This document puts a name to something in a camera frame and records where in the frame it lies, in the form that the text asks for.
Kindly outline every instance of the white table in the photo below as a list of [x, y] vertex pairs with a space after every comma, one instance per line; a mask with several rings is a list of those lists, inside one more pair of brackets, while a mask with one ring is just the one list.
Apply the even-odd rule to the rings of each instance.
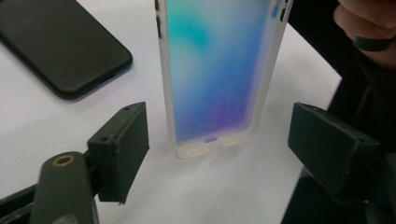
[[0, 198], [36, 183], [41, 164], [145, 101], [150, 150], [127, 203], [97, 203], [101, 223], [279, 223], [302, 165], [288, 149], [294, 102], [326, 108], [339, 76], [288, 26], [260, 128], [242, 146], [178, 159], [169, 148], [151, 0], [80, 0], [134, 55], [127, 73], [79, 101], [53, 95], [0, 45]]

